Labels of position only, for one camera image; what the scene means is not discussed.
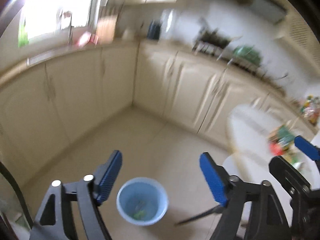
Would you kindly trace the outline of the blue trash bin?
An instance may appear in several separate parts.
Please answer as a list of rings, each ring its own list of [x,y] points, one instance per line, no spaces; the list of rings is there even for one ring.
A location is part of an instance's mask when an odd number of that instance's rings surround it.
[[[116,198],[120,216],[136,226],[151,226],[167,213],[169,198],[165,188],[156,180],[137,177],[120,188]]]

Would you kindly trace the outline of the green gold snack bag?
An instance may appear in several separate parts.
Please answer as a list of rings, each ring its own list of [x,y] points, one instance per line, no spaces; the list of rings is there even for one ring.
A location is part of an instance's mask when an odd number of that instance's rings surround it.
[[[292,143],[295,139],[295,136],[289,131],[287,126],[281,125],[275,128],[273,131],[270,132],[268,136],[269,142],[279,143],[288,145]]]

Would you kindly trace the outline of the condiment bottles group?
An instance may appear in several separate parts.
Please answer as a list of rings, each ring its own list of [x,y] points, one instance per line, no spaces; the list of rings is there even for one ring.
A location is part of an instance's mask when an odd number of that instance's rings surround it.
[[[319,120],[319,96],[309,95],[303,102],[300,113],[313,126],[317,126]]]

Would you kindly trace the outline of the green electric cooker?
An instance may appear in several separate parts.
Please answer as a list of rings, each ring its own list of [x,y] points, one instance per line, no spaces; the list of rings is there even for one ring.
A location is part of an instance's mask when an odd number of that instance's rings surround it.
[[[233,50],[233,55],[235,55],[236,57],[245,59],[246,61],[255,64],[257,66],[259,66],[261,64],[262,61],[262,57],[260,55],[260,52],[258,50],[256,50],[253,46],[237,46],[234,50]]]

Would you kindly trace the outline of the red dish rack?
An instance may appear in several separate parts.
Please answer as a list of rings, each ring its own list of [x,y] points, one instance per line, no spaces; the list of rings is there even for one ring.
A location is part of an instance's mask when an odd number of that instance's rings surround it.
[[[86,46],[87,44],[94,44],[98,43],[99,37],[89,31],[84,32],[76,42],[76,45],[79,47]]]

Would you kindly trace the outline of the black electric kettle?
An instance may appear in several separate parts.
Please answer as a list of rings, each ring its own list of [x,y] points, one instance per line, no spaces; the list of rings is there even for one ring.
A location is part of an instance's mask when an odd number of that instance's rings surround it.
[[[161,23],[158,21],[152,21],[149,25],[147,39],[159,40],[161,33]]]

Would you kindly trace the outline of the wooden cutting board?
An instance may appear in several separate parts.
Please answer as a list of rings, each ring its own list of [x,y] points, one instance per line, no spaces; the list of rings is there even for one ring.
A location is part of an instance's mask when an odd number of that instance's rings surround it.
[[[99,43],[111,43],[116,32],[117,15],[101,18],[97,23],[96,35]]]

